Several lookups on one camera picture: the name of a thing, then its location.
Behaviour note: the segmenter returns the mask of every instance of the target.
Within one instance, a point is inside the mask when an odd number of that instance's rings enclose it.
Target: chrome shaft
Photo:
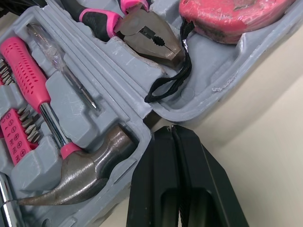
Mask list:
[[[51,106],[48,103],[42,103],[40,111],[58,147],[62,148],[64,145],[70,143],[70,140],[64,135]]]
[[[16,202],[8,202],[12,200],[9,183],[5,174],[0,173],[0,190],[1,190],[1,214],[5,227],[25,227],[22,220],[21,211]]]

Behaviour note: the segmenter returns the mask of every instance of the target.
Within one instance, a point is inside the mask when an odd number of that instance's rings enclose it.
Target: pliers jaw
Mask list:
[[[169,24],[140,5],[120,20],[115,33],[140,56],[171,68],[176,68],[185,57]]]

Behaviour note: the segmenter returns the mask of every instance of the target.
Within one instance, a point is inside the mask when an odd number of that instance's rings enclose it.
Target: hammer head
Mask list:
[[[63,160],[61,181],[56,188],[40,196],[20,199],[18,204],[67,205],[90,199],[106,185],[114,167],[128,158],[136,147],[134,140],[117,125],[95,153],[76,151]]]

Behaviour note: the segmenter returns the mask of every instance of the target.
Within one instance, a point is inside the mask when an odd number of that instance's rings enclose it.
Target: voltage tester screwdriver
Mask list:
[[[98,106],[93,97],[80,82],[80,80],[72,73],[66,65],[63,57],[64,50],[56,43],[56,41],[38,24],[27,25],[27,31],[36,41],[46,58],[52,65],[59,70],[73,85],[83,97],[83,100],[88,103],[94,110],[98,110]]]

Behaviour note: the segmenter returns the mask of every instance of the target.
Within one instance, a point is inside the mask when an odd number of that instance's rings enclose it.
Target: pliers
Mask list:
[[[169,24],[149,11],[151,0],[118,3],[124,18],[112,11],[84,7],[77,0],[62,0],[71,17],[89,26],[101,41],[117,35],[140,56],[176,68],[185,57],[181,44]]]

